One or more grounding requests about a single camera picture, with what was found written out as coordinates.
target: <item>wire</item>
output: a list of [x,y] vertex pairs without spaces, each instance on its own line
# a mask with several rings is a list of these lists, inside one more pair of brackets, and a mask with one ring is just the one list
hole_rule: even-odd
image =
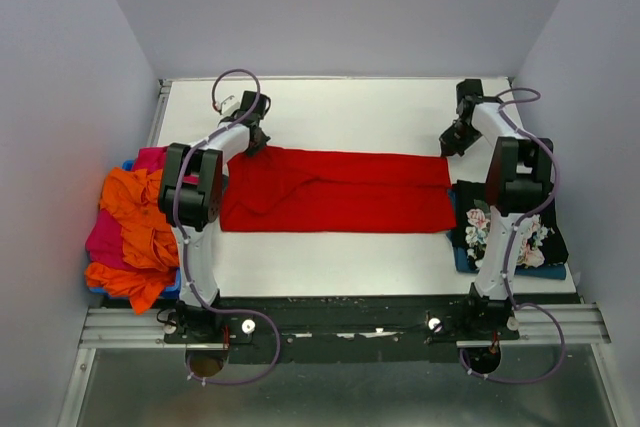
[[214,132],[209,134],[208,137],[202,139],[200,142],[196,143],[193,147],[191,147],[191,149],[189,149],[189,151],[187,152],[187,154],[184,157],[184,160],[182,162],[182,166],[180,167],[180,174],[178,175],[178,181],[176,182],[176,191],[175,191],[175,196],[173,198],[173,206],[172,206],[173,207],[172,208],[173,219],[174,219],[174,222],[176,223],[176,227],[178,228],[178,230],[180,231],[180,233],[182,235],[182,239],[183,239],[183,242],[182,242],[182,262],[183,262],[183,265],[184,265],[185,280],[187,282],[187,285],[191,289],[191,293],[193,294],[193,296],[198,300],[198,302],[200,302],[200,304],[202,305],[202,307],[204,309],[206,309],[209,312],[212,312],[212,313],[214,313],[216,315],[251,315],[251,316],[259,317],[262,320],[264,320],[267,324],[269,324],[269,326],[273,330],[273,333],[276,336],[276,352],[275,352],[275,354],[273,356],[273,359],[271,360],[271,363],[269,363],[269,365],[267,366],[266,369],[264,369],[262,372],[254,375],[252,377],[247,377],[246,379],[239,379],[239,380],[215,380],[215,379],[211,379],[211,378],[208,378],[208,377],[199,377],[191,369],[191,357],[188,357],[187,358],[187,362],[186,362],[186,367],[187,367],[187,370],[189,371],[189,376],[187,378],[189,378],[189,379],[193,378],[193,379],[199,380],[200,382],[202,382],[203,385],[205,385],[205,384],[213,384],[213,385],[244,385],[244,384],[249,384],[251,382],[255,382],[256,380],[261,379],[262,377],[266,376],[267,374],[269,374],[273,370],[273,368],[275,367],[276,363],[278,362],[278,358],[280,357],[280,349],[281,349],[280,332],[278,332],[278,327],[276,326],[275,322],[271,319],[271,317],[269,317],[266,314],[263,314],[262,312],[258,312],[257,310],[251,310],[251,309],[218,309],[218,308],[215,308],[215,307],[212,307],[212,306],[208,305],[207,302],[198,293],[198,290],[196,289],[195,283],[193,282],[193,277],[191,277],[191,272],[189,270],[189,250],[188,250],[189,234],[185,230],[184,226],[180,222],[180,218],[178,217],[178,204],[179,204],[179,199],[180,199],[180,191],[182,189],[182,184],[183,184],[184,177],[185,177],[185,174],[186,174],[186,171],[187,171],[187,166],[189,165],[189,161],[191,160],[191,157],[193,156],[193,154],[198,149],[200,149],[200,148],[204,147],[205,145],[207,145],[209,142],[211,142],[213,139],[215,139],[220,134],[226,132],[227,130],[235,127],[236,125],[238,125],[242,121],[244,121],[249,115],[252,114],[253,110],[258,105],[258,101],[260,100],[260,81],[258,81],[258,78],[253,73],[249,72],[248,70],[245,70],[245,69],[231,69],[231,70],[227,70],[226,72],[223,72],[216,79],[216,81],[213,83],[213,88],[211,89],[211,98],[213,100],[214,106],[215,106],[215,103],[216,103],[216,100],[215,100],[216,99],[216,89],[218,87],[218,84],[220,83],[220,81],[222,79],[224,79],[228,75],[235,74],[235,73],[243,73],[243,74],[246,74],[246,75],[248,75],[249,77],[251,77],[253,79],[253,81],[256,83],[256,91],[257,91],[255,99],[253,100],[253,103],[251,104],[251,107],[249,107],[249,110],[247,110],[242,116],[238,117],[233,122],[231,122],[229,124],[225,124],[223,127],[218,128],[217,130],[215,130]]
[[171,307],[165,308],[165,309],[160,309],[157,313],[156,313],[156,320],[158,322],[160,322],[163,325],[169,325],[171,327],[177,327],[178,324],[176,322],[174,322],[173,320],[169,319],[169,316],[167,316],[167,318],[165,320],[162,320],[160,318],[160,314],[163,312],[166,312],[167,310],[171,310]]
[[231,350],[231,333],[228,325],[224,326],[223,348],[227,351]]
[[500,350],[500,339],[498,339],[498,331],[493,331],[493,340],[491,342],[491,347],[489,347],[489,352],[495,354],[497,350]]
[[[526,137],[527,139],[529,139],[532,142],[534,142],[549,157],[549,159],[551,160],[551,163],[553,164],[553,171],[555,173],[555,181],[553,183],[553,187],[551,188],[551,192],[549,193],[549,196],[544,200],[544,202],[542,202],[538,207],[536,207],[532,211],[527,212],[526,214],[522,215],[513,224],[513,229],[511,230],[511,234],[510,234],[508,242],[507,242],[507,251],[505,253],[504,260],[502,262],[502,274],[503,275],[508,275],[509,257],[511,255],[511,250],[513,249],[513,244],[515,243],[515,240],[516,240],[518,227],[520,226],[520,224],[525,219],[527,219],[527,218],[529,218],[529,217],[531,217],[531,216],[533,216],[535,214],[538,214],[538,213],[542,212],[544,209],[546,209],[549,206],[549,204],[551,204],[551,202],[553,202],[553,199],[555,199],[556,194],[558,192],[558,186],[560,185],[560,169],[558,168],[558,160],[553,155],[553,152],[551,152],[551,149],[549,149],[549,147],[547,147],[538,137],[536,137],[532,133],[527,132],[526,130],[521,129],[520,127],[518,127],[515,124],[515,122],[513,122],[513,120],[511,120],[511,118],[504,112],[504,108],[507,105],[513,105],[513,104],[518,104],[518,103],[526,104],[526,103],[530,103],[530,102],[536,102],[541,97],[540,92],[538,92],[537,90],[534,90],[534,89],[526,88],[526,87],[516,87],[516,88],[512,88],[512,89],[507,89],[504,92],[500,92],[496,97],[502,97],[503,95],[512,94],[514,92],[526,92],[526,93],[529,93],[529,94],[533,94],[533,97],[528,98],[528,99],[523,99],[523,100],[520,100],[520,101],[507,100],[506,102],[502,102],[500,104],[500,106],[498,107],[498,115],[500,115],[500,117],[516,133],[518,133],[518,134],[522,135],[523,137]],[[495,376],[491,376],[491,375],[487,375],[487,374],[481,374],[479,372],[476,372],[470,366],[469,355],[468,355],[468,353],[467,353],[467,351],[465,349],[460,349],[460,364],[462,364],[462,367],[464,367],[464,369],[467,371],[468,375],[472,375],[473,377],[478,377],[480,379],[489,380],[491,382],[497,382],[497,383],[500,383],[500,384],[523,385],[523,384],[534,384],[536,382],[541,382],[543,380],[546,380],[549,377],[551,377],[552,375],[554,375],[558,370],[560,370],[560,367],[562,367],[562,364],[564,363],[564,360],[565,360],[565,358],[567,356],[567,344],[565,342],[564,332],[562,331],[562,327],[560,326],[560,322],[558,322],[558,319],[556,319],[551,312],[549,312],[547,309],[545,309],[544,307],[542,307],[542,306],[540,306],[538,304],[534,304],[533,302],[526,302],[526,303],[523,303],[523,304],[518,304],[516,302],[516,299],[513,296],[513,291],[511,290],[511,286],[509,285],[509,280],[506,277],[504,278],[504,286],[505,286],[505,289],[507,291],[507,296],[509,297],[509,301],[511,302],[511,305],[513,306],[513,310],[514,311],[522,310],[524,308],[529,307],[529,308],[533,308],[533,309],[539,310],[540,312],[545,314],[547,317],[549,317],[549,319],[551,319],[551,322],[553,322],[553,325],[555,325],[556,329],[558,330],[558,336],[560,337],[560,358],[558,359],[556,364],[546,374],[543,374],[543,375],[541,375],[539,377],[534,377],[532,379],[508,379],[508,378],[495,377]]]

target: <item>blue cloth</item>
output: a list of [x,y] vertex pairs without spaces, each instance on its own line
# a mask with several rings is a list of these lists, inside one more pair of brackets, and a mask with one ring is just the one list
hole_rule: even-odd
[[[456,208],[455,195],[452,191],[449,191],[449,197],[453,203],[453,208]],[[447,232],[447,237],[451,240],[451,231]],[[477,274],[478,271],[472,269],[469,266],[469,259],[467,253],[462,247],[453,247],[453,259],[456,265],[456,270],[465,274]],[[539,277],[543,279],[556,279],[565,280],[567,278],[567,268],[564,264],[543,264],[540,267],[530,267],[525,269],[523,267],[516,267],[516,275],[525,275],[528,277]]]

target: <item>white table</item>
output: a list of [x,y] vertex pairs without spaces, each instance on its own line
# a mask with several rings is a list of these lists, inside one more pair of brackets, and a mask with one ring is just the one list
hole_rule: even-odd
[[[462,79],[267,78],[273,108],[262,122],[271,145],[309,150],[440,155]],[[508,88],[483,79],[485,94]],[[158,145],[198,140],[216,128],[211,80],[174,81]],[[218,101],[253,82],[221,83]],[[515,108],[510,114],[520,121]],[[451,179],[484,182],[492,149],[480,140],[449,159]],[[226,297],[466,294],[473,275],[456,272],[445,234],[222,233],[214,269]],[[518,293],[573,293],[564,281],[516,276]]]

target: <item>black metal base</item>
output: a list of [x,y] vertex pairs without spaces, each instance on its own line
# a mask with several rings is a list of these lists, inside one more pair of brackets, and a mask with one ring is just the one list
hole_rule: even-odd
[[[494,331],[501,340],[518,338],[517,332],[505,327],[510,309],[496,309],[495,315],[471,315],[482,312],[477,310],[479,305],[472,299],[472,295],[223,297],[216,307],[253,309],[269,315],[280,331],[281,363],[418,360],[448,363],[458,361],[458,341],[491,341]],[[577,294],[517,295],[516,300],[539,304],[580,303]],[[104,304],[123,306],[122,301],[114,300]],[[172,308],[175,305],[176,301],[159,301],[154,307]],[[231,334],[230,363],[264,364],[272,360],[275,339],[271,328],[261,319],[252,318],[257,328],[253,334],[246,335],[241,324],[250,316],[225,315],[216,323],[215,316],[202,309],[188,308],[185,312],[193,312],[195,317],[181,322],[178,316],[178,330],[165,336],[165,342],[222,343],[222,330],[226,325]],[[194,327],[190,327],[198,325],[194,324],[194,319],[205,319],[205,324],[208,322],[215,328],[196,328],[194,332]],[[439,319],[440,328],[430,329],[428,321],[431,319]]]

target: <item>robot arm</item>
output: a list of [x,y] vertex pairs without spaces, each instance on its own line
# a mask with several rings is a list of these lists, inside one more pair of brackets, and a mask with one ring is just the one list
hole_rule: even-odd
[[[506,258],[509,234],[515,222],[538,207],[551,192],[552,164],[536,143],[517,133],[502,118],[498,111],[501,100],[484,96],[480,80],[461,82],[456,93],[458,118],[440,137],[442,155],[464,155],[480,137],[485,137],[494,148],[486,180],[491,227],[485,257],[470,295],[478,300],[477,304],[484,302],[508,309],[505,282],[513,285],[520,247],[530,232],[532,219],[522,221],[514,247]],[[541,140],[553,148],[548,139]]]
[[[255,92],[245,92],[242,103],[231,109],[219,127],[230,125],[242,116],[255,100]],[[187,231],[189,243],[190,273],[199,295],[211,305],[218,296],[218,284],[213,274],[214,265],[214,223],[220,212],[222,194],[226,176],[226,164],[238,154],[253,155],[259,152],[270,140],[262,132],[260,121],[269,111],[271,100],[261,95],[253,113],[241,124],[234,125],[196,151],[187,166],[186,177],[196,177],[197,183],[185,181],[180,190],[178,200],[178,216],[183,228]],[[176,192],[178,176],[187,152],[195,145],[171,144],[167,149],[167,160],[162,175],[158,206],[172,226],[180,255],[180,274],[182,285],[180,300],[187,305],[200,307],[200,301],[194,296],[190,285],[187,285],[184,272],[183,243],[181,232],[173,218],[173,200]]]

